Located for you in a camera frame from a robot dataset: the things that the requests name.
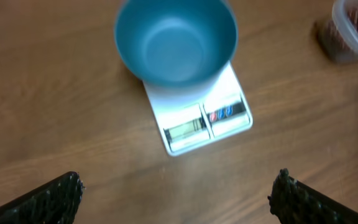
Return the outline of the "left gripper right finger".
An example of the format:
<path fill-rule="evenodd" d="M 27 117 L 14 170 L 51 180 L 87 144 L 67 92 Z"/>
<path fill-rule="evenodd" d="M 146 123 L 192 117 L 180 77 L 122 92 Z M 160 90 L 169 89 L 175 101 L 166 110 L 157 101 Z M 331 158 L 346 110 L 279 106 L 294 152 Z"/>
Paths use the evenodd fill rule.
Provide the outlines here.
<path fill-rule="evenodd" d="M 268 196 L 270 213 L 281 224 L 358 224 L 358 212 L 280 170 Z"/>

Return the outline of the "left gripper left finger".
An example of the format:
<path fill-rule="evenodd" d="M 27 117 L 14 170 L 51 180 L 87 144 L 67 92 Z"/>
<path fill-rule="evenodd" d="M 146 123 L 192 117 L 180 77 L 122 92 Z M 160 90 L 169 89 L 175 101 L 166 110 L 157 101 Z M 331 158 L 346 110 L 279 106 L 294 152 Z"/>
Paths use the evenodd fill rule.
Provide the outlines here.
<path fill-rule="evenodd" d="M 69 171 L 0 206 L 0 224 L 72 224 L 84 189 L 79 173 Z"/>

